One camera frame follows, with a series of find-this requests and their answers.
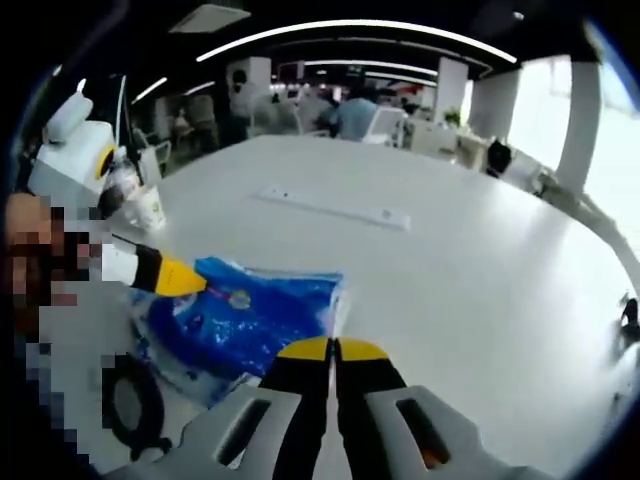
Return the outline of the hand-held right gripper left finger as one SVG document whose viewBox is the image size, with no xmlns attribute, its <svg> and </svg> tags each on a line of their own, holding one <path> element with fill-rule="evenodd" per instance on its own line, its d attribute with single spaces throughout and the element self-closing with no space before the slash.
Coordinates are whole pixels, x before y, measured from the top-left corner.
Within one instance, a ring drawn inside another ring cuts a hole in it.
<svg viewBox="0 0 640 480">
<path fill-rule="evenodd" d="M 282 349 L 256 385 L 243 384 L 183 429 L 177 447 L 112 479 L 310 479 L 327 424 L 333 341 Z"/>
</svg>

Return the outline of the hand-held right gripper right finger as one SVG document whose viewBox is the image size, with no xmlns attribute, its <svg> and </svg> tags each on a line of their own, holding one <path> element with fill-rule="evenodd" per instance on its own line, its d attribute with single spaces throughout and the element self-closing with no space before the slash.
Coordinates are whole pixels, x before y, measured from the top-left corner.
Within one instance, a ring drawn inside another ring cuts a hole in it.
<svg viewBox="0 0 640 480">
<path fill-rule="evenodd" d="M 354 479 L 547 479 L 489 453 L 479 429 L 405 382 L 378 346 L 334 340 L 338 429 Z"/>
</svg>

